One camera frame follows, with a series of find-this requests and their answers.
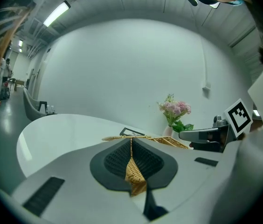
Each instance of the chair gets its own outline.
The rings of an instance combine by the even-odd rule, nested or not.
[[[41,117],[47,116],[46,113],[39,111],[42,104],[44,104],[45,108],[47,108],[47,102],[33,99],[28,90],[24,88],[25,113],[29,120],[34,121]]]
[[[16,79],[15,79],[15,78],[11,78],[11,79],[9,79],[9,80],[8,80],[8,83],[10,84],[10,91],[11,91],[11,85],[13,85],[13,86],[14,86],[14,84],[15,84],[15,81],[16,81]]]

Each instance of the floor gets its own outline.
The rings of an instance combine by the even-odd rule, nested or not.
[[[0,106],[0,188],[8,194],[25,179],[16,157],[16,143],[30,123],[25,115],[23,88],[11,90],[10,99]]]

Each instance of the ceiling light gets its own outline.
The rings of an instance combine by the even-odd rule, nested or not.
[[[217,9],[217,7],[219,6],[219,2],[215,3],[215,4],[211,4],[210,6],[213,7],[214,9]]]
[[[260,116],[258,110],[254,110],[254,114],[255,114],[256,116]]]
[[[53,21],[55,21],[61,14],[63,14],[68,9],[70,9],[70,5],[67,1],[64,1],[50,14],[50,16],[48,16],[48,18],[44,21],[43,24],[48,27]]]

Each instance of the woven rattan tray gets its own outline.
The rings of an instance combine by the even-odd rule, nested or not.
[[[132,185],[131,196],[136,196],[146,191],[146,181],[132,158],[132,138],[146,138],[146,139],[153,140],[155,142],[162,143],[165,145],[188,149],[187,146],[181,144],[180,142],[178,142],[177,140],[171,137],[151,138],[149,136],[137,136],[137,137],[135,136],[111,136],[111,137],[104,138],[103,140],[110,141],[110,140],[121,139],[121,138],[128,138],[131,140],[131,159],[129,163],[127,164],[126,175],[125,175],[125,180],[128,181]]]

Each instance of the white wall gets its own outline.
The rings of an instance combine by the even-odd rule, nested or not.
[[[10,59],[10,69],[13,70],[14,69],[14,64],[16,61],[16,58],[18,57],[19,53],[15,52],[15,51],[11,51],[9,59]]]
[[[19,53],[14,64],[12,78],[17,80],[26,81],[28,79],[28,67],[30,65],[30,60],[27,56]]]
[[[36,83],[36,80],[37,80],[38,70],[40,68],[44,52],[45,52],[45,49],[40,50],[30,61],[30,65],[28,67],[28,76],[30,75],[30,71],[32,69],[34,69],[33,70],[33,74],[34,75],[31,77],[31,80],[30,80],[30,83],[29,83],[29,88],[28,88],[28,91],[29,91],[30,94],[33,94],[33,90],[34,90],[35,83]]]
[[[40,53],[37,54],[37,62],[35,64],[35,77],[33,82],[33,88],[31,87],[32,91],[29,91],[33,98],[37,99],[39,94],[40,85],[42,82],[43,74],[46,70],[48,60],[50,60],[51,55],[53,54],[53,50],[58,43],[58,39],[53,41],[49,46],[43,49]]]
[[[209,94],[201,88],[200,35],[165,22],[122,19],[62,36],[47,60],[38,98],[58,113],[95,116],[158,134],[166,119],[156,102],[169,93],[192,106],[182,119],[195,129],[211,127],[213,117],[239,98],[251,111],[251,81],[240,61],[215,36],[202,33]]]

